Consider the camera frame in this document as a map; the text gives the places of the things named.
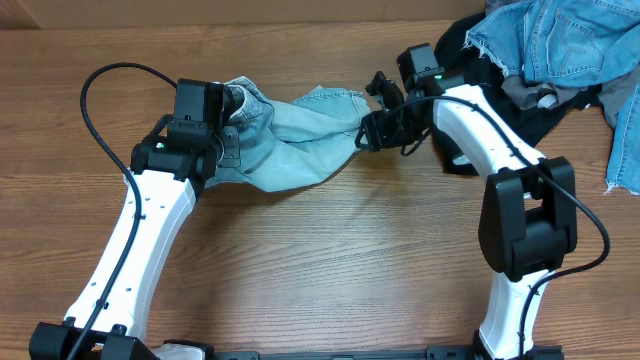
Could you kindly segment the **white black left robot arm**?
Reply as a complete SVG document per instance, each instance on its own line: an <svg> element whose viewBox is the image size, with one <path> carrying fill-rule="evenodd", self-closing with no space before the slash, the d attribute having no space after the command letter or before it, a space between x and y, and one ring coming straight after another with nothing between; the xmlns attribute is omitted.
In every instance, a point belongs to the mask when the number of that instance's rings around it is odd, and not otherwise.
<svg viewBox="0 0 640 360"><path fill-rule="evenodd" d="M151 302L176 235L205 183L240 162L229 123L232 91L181 79L174 111L134 147L125 171L126 200L103 255L62 323L41 322L33 359L205 359L194 345L148 348Z"/></svg>

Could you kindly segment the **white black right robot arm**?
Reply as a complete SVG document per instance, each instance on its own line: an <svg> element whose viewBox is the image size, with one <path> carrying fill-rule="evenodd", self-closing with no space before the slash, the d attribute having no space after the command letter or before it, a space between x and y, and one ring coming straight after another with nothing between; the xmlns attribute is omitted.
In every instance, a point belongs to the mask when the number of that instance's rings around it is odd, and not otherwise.
<svg viewBox="0 0 640 360"><path fill-rule="evenodd" d="M539 346L533 328L544 278L577 244L569 162L548 159L522 140L461 70L445 70L429 44L397 59L404 85L382 72L367 85L381 108L363 117L355 145L409 155L436 132L462 152L485 182L478 239L493 270L486 316L468 346L430 346L428 359L561 359L559 346Z"/></svg>

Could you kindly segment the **light blue denim shorts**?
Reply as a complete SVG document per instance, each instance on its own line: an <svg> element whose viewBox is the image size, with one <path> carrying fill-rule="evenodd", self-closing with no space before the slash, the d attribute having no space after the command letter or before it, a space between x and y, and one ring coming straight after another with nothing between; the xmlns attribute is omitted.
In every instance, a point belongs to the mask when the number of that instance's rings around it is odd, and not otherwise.
<svg viewBox="0 0 640 360"><path fill-rule="evenodd" d="M206 182L250 184L265 192L317 185L357 151L361 120L371 113L364 94L317 86L291 102L267 98L242 76L226 83L233 95L230 124L239 130L241 164Z"/></svg>

